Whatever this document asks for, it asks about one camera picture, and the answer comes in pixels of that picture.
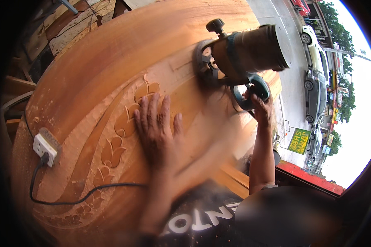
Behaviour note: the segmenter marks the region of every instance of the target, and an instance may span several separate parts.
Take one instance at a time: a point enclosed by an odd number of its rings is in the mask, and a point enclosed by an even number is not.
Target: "hand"
[[[271,90],[269,90],[269,98],[266,102],[262,101],[256,94],[249,95],[249,91],[246,91],[243,96],[250,98],[255,105],[254,118],[258,122],[259,127],[271,127],[271,116],[273,109],[273,99]]]
[[[139,136],[153,171],[164,171],[173,174],[179,163],[183,146],[182,114],[174,117],[173,129],[170,130],[170,96],[162,101],[161,112],[158,115],[159,93],[155,93],[150,102],[142,98],[140,111],[135,110],[136,126]]]

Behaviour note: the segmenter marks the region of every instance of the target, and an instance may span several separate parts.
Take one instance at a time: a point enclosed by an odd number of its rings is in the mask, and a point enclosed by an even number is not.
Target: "electrical outlet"
[[[48,143],[48,141],[45,140],[45,138],[40,133],[38,133],[34,137],[33,150],[40,157],[42,157],[44,153],[48,153],[49,159],[47,165],[49,167],[52,167],[52,165],[54,164],[54,159],[56,158],[58,152]]]

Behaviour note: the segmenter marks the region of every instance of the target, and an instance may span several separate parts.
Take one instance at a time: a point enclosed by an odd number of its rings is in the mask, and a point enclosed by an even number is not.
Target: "tool handle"
[[[256,94],[264,102],[269,98],[269,87],[266,81],[259,75],[253,74],[248,77],[250,83],[246,83],[245,86],[250,94]],[[245,99],[238,89],[238,86],[230,86],[231,93],[237,101],[238,105],[246,111],[250,111],[255,108],[250,98]]]

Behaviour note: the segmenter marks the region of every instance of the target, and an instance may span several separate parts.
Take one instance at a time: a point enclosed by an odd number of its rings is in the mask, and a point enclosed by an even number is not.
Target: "tree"
[[[339,135],[335,130],[331,131],[331,134],[334,135],[333,142],[331,143],[331,151],[328,156],[333,156],[338,153],[340,147],[342,147],[341,143],[341,135]]]
[[[333,42],[337,42],[341,50],[356,52],[353,47],[352,36],[346,31],[345,27],[338,21],[337,10],[334,9],[333,3],[320,2],[319,7],[322,10],[324,18],[326,19],[328,29],[330,31],[330,36]],[[343,70],[344,73],[349,73],[353,71],[351,63],[347,59],[348,55],[343,56]]]
[[[345,94],[343,94],[342,104],[341,104],[341,115],[340,115],[340,119],[339,119],[342,123],[344,121],[349,122],[349,119],[352,115],[351,110],[356,108],[356,106],[355,106],[355,101],[356,100],[355,100],[355,94],[354,94],[355,88],[354,88],[353,82],[350,83],[344,77],[344,75],[340,75],[338,77],[338,86],[345,87],[349,90],[349,96],[346,96]]]

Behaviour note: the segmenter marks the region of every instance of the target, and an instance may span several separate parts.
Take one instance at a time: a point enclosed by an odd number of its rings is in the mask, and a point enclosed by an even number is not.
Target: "silver car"
[[[307,112],[305,119],[315,125],[323,115],[327,100],[326,78],[318,70],[309,69],[304,82]]]
[[[320,131],[320,125],[316,125],[316,128],[312,131],[311,137],[309,139],[309,148],[307,154],[312,157],[317,156],[322,146],[322,132]]]

